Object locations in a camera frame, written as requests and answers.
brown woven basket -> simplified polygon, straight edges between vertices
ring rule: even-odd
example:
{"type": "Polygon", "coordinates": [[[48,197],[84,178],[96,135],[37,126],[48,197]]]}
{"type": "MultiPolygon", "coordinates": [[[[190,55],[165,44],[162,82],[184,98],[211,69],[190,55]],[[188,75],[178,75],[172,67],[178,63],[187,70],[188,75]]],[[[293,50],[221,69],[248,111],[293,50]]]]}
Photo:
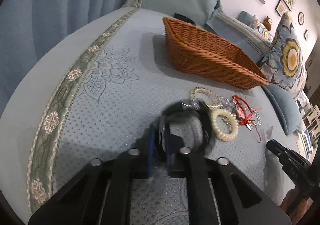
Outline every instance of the brown woven basket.
{"type": "Polygon", "coordinates": [[[175,18],[163,18],[166,44],[177,70],[250,89],[267,85],[258,66],[225,39],[175,18]]]}

red cord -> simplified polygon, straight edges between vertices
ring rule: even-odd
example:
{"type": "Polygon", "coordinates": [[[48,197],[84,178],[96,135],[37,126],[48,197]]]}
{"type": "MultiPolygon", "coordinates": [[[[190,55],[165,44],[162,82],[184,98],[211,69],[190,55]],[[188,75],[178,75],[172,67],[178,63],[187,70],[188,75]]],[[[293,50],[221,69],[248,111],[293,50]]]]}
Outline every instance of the red cord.
{"type": "MultiPolygon", "coordinates": [[[[239,97],[239,96],[237,96],[237,95],[233,95],[232,98],[233,98],[233,100],[237,103],[237,105],[241,108],[242,112],[244,113],[244,119],[241,120],[241,121],[239,122],[239,124],[240,124],[240,125],[245,125],[245,124],[250,124],[250,123],[253,124],[253,122],[255,121],[255,120],[251,119],[252,116],[253,116],[253,113],[254,113],[255,111],[260,110],[261,108],[252,111],[252,109],[251,109],[251,107],[249,106],[249,104],[248,104],[243,98],[241,98],[241,97],[239,97]],[[248,109],[250,110],[250,114],[249,114],[249,115],[247,115],[246,110],[242,107],[242,105],[241,105],[241,103],[239,102],[239,100],[241,100],[244,104],[246,104],[246,106],[247,106],[248,109]]],[[[260,133],[259,133],[259,131],[258,131],[258,128],[256,127],[256,125],[254,125],[254,127],[256,128],[256,131],[257,131],[257,133],[258,133],[258,135],[259,135],[259,138],[260,138],[259,143],[261,143],[261,136],[260,136],[260,133]]]]}

floral pillow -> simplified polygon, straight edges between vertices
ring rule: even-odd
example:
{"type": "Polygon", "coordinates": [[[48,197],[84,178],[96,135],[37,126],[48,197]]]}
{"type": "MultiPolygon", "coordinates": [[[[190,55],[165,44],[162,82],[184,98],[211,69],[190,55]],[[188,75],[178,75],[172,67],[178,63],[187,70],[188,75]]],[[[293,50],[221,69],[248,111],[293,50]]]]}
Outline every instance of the floral pillow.
{"type": "Polygon", "coordinates": [[[282,15],[270,51],[260,67],[270,83],[282,87],[297,100],[306,84],[307,72],[292,19],[287,13],[282,15]]]}
{"type": "Polygon", "coordinates": [[[254,15],[252,22],[250,24],[250,27],[260,36],[262,36],[264,39],[266,39],[268,42],[273,41],[273,36],[269,33],[267,28],[261,23],[259,18],[254,15]]]}

brown plush toy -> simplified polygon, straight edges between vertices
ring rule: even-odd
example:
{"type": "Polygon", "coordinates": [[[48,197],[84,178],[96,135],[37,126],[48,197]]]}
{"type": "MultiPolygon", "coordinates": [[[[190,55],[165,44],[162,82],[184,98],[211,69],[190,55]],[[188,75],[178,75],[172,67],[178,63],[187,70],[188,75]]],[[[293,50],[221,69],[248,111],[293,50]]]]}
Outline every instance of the brown plush toy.
{"type": "Polygon", "coordinates": [[[263,21],[263,25],[267,28],[268,31],[271,31],[272,19],[267,16],[263,21]]]}

